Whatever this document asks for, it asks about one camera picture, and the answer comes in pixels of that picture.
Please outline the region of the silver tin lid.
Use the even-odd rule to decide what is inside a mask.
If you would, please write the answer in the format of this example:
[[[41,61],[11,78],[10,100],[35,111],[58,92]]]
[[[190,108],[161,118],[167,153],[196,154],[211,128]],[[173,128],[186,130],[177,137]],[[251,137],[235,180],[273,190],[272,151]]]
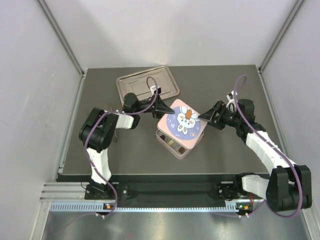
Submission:
[[[191,150],[200,140],[207,122],[199,119],[199,113],[180,99],[170,106],[173,114],[165,114],[158,122],[157,129],[184,148]]]

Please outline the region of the pink square tin box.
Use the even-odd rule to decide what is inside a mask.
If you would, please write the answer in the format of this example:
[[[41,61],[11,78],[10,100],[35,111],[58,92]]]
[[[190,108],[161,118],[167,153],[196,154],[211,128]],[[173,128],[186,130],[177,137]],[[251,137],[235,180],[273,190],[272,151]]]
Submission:
[[[204,136],[204,131],[201,133],[188,131],[187,134],[184,134],[183,131],[177,131],[176,129],[173,132],[162,131],[157,129],[155,132],[157,140],[169,150],[177,159],[182,160],[185,158],[202,140]],[[165,140],[162,140],[160,136],[164,135]],[[168,142],[173,140],[172,145],[168,145]],[[179,148],[184,148],[184,152],[180,153]]]

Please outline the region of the metal tongs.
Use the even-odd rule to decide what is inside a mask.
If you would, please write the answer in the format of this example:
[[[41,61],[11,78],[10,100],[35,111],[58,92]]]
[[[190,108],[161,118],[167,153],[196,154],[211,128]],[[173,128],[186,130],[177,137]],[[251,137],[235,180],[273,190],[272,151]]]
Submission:
[[[118,136],[117,136],[117,132],[116,132],[116,131],[114,131],[114,134],[113,134],[113,137],[112,137],[112,141],[113,141],[114,143],[117,143],[117,142],[118,142]]]

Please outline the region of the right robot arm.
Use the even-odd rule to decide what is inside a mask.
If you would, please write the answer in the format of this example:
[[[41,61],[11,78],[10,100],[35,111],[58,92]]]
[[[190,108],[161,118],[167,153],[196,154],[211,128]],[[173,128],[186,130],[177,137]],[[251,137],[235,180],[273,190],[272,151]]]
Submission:
[[[237,136],[266,167],[269,178],[255,173],[236,177],[233,192],[239,198],[250,193],[264,199],[273,212],[309,209],[312,206],[311,170],[290,160],[272,142],[263,126],[255,121],[255,105],[250,99],[225,104],[219,100],[199,119],[218,130],[235,128]]]

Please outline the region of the silver metal tray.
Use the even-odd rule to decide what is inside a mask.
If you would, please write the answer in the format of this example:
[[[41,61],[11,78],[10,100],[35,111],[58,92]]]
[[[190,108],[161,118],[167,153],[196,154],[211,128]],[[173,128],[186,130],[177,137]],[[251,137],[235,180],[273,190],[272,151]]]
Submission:
[[[158,87],[161,87],[162,100],[175,97],[180,93],[169,67],[162,65],[118,77],[115,84],[122,104],[127,93],[135,93],[139,100],[151,96],[150,88],[147,86],[147,77],[153,77]]]

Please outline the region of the milk brown chocolate block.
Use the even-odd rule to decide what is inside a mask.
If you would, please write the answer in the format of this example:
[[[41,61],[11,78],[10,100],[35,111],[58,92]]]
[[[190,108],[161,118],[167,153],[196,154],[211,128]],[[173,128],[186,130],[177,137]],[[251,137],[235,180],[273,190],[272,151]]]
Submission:
[[[184,148],[180,147],[178,151],[182,154],[184,152]]]

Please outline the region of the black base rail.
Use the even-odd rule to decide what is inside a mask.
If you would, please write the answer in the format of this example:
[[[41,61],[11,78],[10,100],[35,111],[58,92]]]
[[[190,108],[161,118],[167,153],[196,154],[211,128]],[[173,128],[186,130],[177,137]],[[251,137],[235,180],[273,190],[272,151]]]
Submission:
[[[251,202],[256,195],[236,191],[236,175],[115,174],[108,193],[89,184],[86,200],[117,200],[118,207],[222,207],[229,201]]]

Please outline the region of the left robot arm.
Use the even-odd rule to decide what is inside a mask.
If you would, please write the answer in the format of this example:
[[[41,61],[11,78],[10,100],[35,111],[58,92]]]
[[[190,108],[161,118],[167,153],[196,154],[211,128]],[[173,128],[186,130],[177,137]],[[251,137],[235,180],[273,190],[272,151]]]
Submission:
[[[173,115],[175,111],[164,103],[157,92],[144,100],[138,100],[130,92],[124,96],[122,112],[95,107],[79,131],[79,139],[91,165],[90,187],[102,198],[109,198],[114,191],[113,185],[109,183],[112,174],[108,160],[108,148],[114,133],[117,129],[135,129],[142,113],[151,113],[153,118],[160,119],[165,114]]]

